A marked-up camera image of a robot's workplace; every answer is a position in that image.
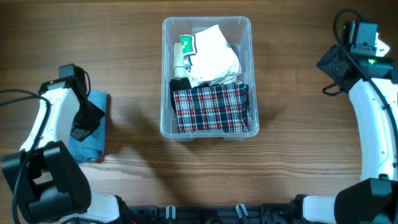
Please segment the blue denim jeans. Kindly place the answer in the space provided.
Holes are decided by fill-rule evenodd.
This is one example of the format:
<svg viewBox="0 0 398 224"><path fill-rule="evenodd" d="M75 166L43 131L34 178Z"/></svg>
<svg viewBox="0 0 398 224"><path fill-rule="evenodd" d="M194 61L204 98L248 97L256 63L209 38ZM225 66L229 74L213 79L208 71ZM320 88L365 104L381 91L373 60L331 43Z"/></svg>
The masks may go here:
<svg viewBox="0 0 398 224"><path fill-rule="evenodd" d="M106 111L107 92L91 90L88 100L99 109ZM80 142L70 137L68 150L78 164L95 162L105 151L106 117L100 120L99 127L84 141Z"/></svg>

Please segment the black garment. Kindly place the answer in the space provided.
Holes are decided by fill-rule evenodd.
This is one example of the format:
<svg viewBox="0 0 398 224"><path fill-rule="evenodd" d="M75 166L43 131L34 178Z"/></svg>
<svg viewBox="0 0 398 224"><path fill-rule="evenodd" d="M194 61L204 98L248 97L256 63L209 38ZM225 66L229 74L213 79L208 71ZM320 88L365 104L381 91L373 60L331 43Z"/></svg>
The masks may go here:
<svg viewBox="0 0 398 224"><path fill-rule="evenodd" d="M170 103L172 105L172 109L176 112L175 100L174 100L174 92L180 90L188 90L191 89L191 84L188 78L181 79L171 79L169 82L170 87Z"/></svg>

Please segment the cream white cloth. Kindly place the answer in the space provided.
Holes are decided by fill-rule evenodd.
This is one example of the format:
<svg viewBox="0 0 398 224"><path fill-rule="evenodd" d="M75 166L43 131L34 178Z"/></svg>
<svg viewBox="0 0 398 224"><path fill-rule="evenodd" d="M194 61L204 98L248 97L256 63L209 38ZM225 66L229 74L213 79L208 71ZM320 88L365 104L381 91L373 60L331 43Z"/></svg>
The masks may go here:
<svg viewBox="0 0 398 224"><path fill-rule="evenodd" d="M174 44L174 77L187 78L187 71L183 62L183 50L180 42Z"/></svg>

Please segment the red plaid shirt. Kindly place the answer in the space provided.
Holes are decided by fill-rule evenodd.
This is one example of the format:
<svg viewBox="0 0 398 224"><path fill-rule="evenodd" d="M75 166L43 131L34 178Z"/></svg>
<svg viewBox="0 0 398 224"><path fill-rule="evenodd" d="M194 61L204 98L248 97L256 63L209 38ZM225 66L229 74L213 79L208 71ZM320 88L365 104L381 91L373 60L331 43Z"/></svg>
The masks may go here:
<svg viewBox="0 0 398 224"><path fill-rule="evenodd" d="M209 130L246 133L252 125L247 84L178 90L173 92L173 98L181 134Z"/></svg>

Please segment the white printed t-shirt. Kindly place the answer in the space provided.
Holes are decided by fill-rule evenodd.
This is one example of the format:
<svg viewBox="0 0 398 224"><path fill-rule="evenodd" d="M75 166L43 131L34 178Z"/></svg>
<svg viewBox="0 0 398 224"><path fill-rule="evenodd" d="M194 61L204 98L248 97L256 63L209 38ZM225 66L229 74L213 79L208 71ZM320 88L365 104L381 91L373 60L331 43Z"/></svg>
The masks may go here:
<svg viewBox="0 0 398 224"><path fill-rule="evenodd" d="M193 35L182 34L179 42L192 88L234 83L242 73L238 56L218 25Z"/></svg>

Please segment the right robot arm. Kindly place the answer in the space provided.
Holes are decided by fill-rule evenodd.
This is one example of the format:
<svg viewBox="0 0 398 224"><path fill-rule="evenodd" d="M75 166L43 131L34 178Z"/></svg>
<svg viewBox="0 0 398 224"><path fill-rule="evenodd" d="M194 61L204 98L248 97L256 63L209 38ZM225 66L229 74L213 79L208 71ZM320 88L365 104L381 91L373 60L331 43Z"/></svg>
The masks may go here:
<svg viewBox="0 0 398 224"><path fill-rule="evenodd" d="M397 223L397 69L373 54L346 56L334 45L317 67L349 95L362 153L359 183L335 196L298 195L293 220Z"/></svg>

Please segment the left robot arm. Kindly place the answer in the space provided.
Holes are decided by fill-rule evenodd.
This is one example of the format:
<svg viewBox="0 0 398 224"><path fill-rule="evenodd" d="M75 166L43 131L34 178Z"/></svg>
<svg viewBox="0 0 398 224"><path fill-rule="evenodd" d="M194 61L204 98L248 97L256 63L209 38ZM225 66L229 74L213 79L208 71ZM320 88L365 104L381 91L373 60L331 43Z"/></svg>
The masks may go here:
<svg viewBox="0 0 398 224"><path fill-rule="evenodd" d="M104 115L88 101L86 83L61 78L24 94L19 100L38 99L39 111L19 152L1 166L13 194L14 222L123 222L120 198L92 191L68 149L70 138L84 140Z"/></svg>

